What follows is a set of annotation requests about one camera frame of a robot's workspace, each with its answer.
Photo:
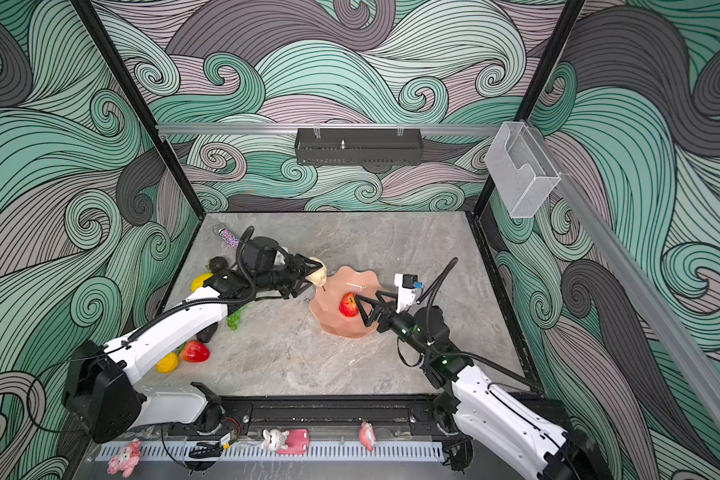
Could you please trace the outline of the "pale fake pear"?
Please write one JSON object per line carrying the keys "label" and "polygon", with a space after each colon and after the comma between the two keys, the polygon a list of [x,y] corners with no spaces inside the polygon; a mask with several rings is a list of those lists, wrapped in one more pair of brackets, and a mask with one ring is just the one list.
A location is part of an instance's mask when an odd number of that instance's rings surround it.
{"label": "pale fake pear", "polygon": [[315,272],[311,273],[306,279],[315,285],[317,288],[323,288],[327,282],[327,268],[326,266],[316,257],[311,257],[313,262],[320,264],[320,268]]}

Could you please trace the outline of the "red fake apple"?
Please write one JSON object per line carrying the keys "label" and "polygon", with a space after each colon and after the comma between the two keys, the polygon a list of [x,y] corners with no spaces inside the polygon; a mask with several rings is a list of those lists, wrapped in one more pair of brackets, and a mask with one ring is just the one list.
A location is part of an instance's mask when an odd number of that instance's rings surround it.
{"label": "red fake apple", "polygon": [[347,318],[352,318],[359,314],[356,295],[353,292],[347,292],[342,296],[339,302],[338,311],[341,315]]}

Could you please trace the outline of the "pink wavy fruit bowl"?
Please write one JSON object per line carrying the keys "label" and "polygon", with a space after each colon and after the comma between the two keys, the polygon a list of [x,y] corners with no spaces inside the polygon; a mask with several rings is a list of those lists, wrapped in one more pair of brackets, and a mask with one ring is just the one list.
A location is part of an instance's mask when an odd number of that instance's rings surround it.
{"label": "pink wavy fruit bowl", "polygon": [[325,332],[347,339],[360,339],[376,330],[376,323],[366,325],[375,302],[396,301],[382,289],[372,271],[358,272],[342,266],[318,287],[309,309]]}

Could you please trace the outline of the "yellow fake lemon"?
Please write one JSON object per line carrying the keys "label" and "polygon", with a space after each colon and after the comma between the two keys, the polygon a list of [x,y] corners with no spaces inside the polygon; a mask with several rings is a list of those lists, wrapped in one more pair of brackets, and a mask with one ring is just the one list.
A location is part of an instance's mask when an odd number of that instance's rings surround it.
{"label": "yellow fake lemon", "polygon": [[205,282],[209,280],[212,276],[213,274],[211,272],[206,272],[195,277],[190,284],[190,291],[195,292],[198,289],[202,288]]}

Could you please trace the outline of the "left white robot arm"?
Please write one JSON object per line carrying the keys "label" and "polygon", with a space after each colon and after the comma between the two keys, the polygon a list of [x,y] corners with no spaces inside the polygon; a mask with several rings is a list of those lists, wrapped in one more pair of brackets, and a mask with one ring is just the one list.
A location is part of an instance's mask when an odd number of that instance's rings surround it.
{"label": "left white robot arm", "polygon": [[218,324],[240,307],[274,291],[296,298],[323,264],[290,253],[268,237],[239,242],[233,269],[223,269],[178,305],[142,327],[103,345],[86,341],[70,360],[62,404],[97,444],[147,425],[187,425],[199,435],[220,431],[222,400],[207,386],[154,390],[137,387],[157,363],[197,333]]}

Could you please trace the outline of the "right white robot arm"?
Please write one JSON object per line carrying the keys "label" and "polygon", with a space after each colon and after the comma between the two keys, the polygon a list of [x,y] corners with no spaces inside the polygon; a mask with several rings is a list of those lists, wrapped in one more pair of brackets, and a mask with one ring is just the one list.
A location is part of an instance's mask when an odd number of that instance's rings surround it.
{"label": "right white robot arm", "polygon": [[366,326],[393,332],[419,354],[428,381],[443,391],[445,431],[453,427],[480,443],[524,479],[612,477],[593,439],[534,412],[483,372],[478,355],[459,349],[439,307],[428,304],[410,314],[387,292],[357,294],[355,303]]}

